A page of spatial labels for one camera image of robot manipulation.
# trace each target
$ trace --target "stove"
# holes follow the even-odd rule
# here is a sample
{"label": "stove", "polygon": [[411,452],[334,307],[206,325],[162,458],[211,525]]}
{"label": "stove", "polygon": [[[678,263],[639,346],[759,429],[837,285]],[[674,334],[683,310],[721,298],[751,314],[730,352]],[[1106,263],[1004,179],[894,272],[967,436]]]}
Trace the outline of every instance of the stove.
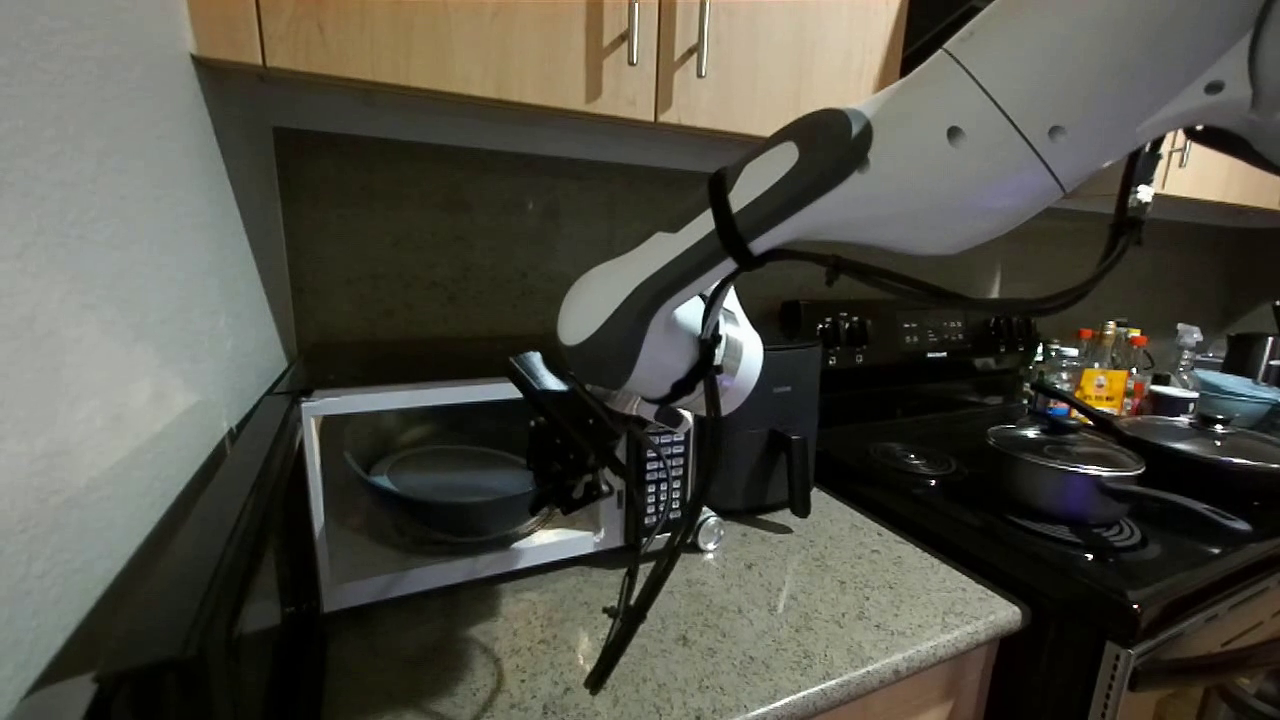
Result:
{"label": "stove", "polygon": [[986,714],[1144,714],[1130,710],[1144,665],[1229,647],[1206,645],[1206,623],[1270,584],[1264,616],[1280,623],[1274,502],[1175,468],[1138,483],[1194,496],[1250,532],[1157,496],[1116,496],[1113,525],[1058,525],[1001,493],[986,429],[1022,419],[1026,320],[796,302],[782,327],[823,344],[818,489],[1026,610],[1001,645]]}

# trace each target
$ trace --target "countertop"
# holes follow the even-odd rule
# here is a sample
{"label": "countertop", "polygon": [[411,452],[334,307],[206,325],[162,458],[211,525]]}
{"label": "countertop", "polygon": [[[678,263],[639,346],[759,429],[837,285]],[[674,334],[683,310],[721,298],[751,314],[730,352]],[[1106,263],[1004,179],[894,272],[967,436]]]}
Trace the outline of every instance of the countertop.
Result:
{"label": "countertop", "polygon": [[807,714],[1019,629],[1019,608],[815,493],[683,556],[590,695],[618,567],[327,616],[327,714]]}

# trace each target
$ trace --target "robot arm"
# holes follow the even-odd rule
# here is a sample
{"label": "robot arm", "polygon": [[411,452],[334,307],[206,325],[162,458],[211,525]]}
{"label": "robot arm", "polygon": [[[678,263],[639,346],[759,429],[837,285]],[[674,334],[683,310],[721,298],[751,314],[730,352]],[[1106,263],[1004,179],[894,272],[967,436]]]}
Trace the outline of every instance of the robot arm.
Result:
{"label": "robot arm", "polygon": [[[695,362],[699,293],[749,255],[790,240],[964,250],[1188,122],[1280,164],[1280,0],[995,0],[862,108],[800,116],[717,170],[705,212],[578,276],[560,367],[637,410]],[[724,410],[759,357],[727,298]]]}

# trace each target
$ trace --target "kitchen cabinet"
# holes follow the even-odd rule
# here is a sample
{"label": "kitchen cabinet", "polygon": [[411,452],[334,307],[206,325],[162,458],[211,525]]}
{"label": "kitchen cabinet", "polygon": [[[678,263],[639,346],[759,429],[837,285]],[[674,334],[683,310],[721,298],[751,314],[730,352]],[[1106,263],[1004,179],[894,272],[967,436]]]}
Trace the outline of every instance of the kitchen cabinet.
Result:
{"label": "kitchen cabinet", "polygon": [[[190,0],[195,35],[225,35],[239,2],[250,0]],[[906,0],[254,0],[262,69],[749,134],[892,83],[902,13]]]}
{"label": "kitchen cabinet", "polygon": [[1172,130],[1164,140],[1164,164],[1157,169],[1157,212],[1158,207],[1206,221],[1280,212],[1280,177]]}
{"label": "kitchen cabinet", "polygon": [[188,0],[190,56],[225,63],[262,63],[254,0]]}
{"label": "kitchen cabinet", "polygon": [[979,720],[986,705],[986,676],[993,676],[995,645],[979,645],[964,654],[952,654],[935,666],[902,676],[870,695],[851,705],[837,705],[818,710],[818,720],[867,720],[867,714],[894,714],[894,720]]}

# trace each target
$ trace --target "cooking pot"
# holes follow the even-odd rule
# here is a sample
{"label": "cooking pot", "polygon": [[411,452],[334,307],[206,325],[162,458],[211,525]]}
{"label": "cooking pot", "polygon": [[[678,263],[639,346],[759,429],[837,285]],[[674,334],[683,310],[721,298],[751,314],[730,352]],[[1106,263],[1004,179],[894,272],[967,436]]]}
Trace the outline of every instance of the cooking pot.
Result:
{"label": "cooking pot", "polygon": [[1280,436],[1232,429],[1229,417],[1113,417],[1053,382],[1040,395],[1071,403],[1095,432],[1130,446],[1152,472],[1201,481],[1221,493],[1280,500]]}
{"label": "cooking pot", "polygon": [[1178,502],[1229,532],[1250,532],[1247,518],[1192,496],[1136,483],[1144,458],[1095,432],[1048,424],[993,424],[986,445],[1004,452],[1001,493],[1033,515],[1058,525],[1116,525],[1130,496]]}
{"label": "cooking pot", "polygon": [[527,535],[546,502],[524,445],[512,403],[373,410],[346,424],[343,458],[391,538],[483,548]]}

